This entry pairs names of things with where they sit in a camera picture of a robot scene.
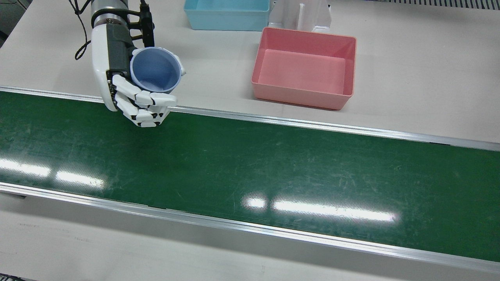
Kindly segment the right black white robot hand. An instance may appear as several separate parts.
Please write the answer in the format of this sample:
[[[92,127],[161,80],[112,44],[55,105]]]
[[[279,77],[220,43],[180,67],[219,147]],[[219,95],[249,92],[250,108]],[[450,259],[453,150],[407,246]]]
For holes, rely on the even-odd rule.
[[[91,34],[92,64],[105,106],[139,127],[159,126],[177,97],[172,94],[186,71],[165,48],[137,48],[124,25],[103,24]]]

